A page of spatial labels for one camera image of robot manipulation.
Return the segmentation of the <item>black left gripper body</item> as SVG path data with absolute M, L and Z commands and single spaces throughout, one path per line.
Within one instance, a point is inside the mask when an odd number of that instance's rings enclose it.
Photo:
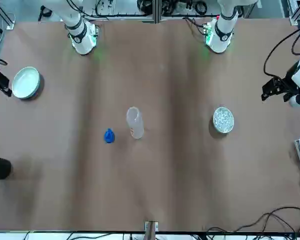
M 300 92 L 298 85 L 292 79 L 293 75 L 293 73 L 287 73 L 285 77 L 275 77 L 275 94 L 282 95 L 284 102 L 288 102 L 293 96 Z

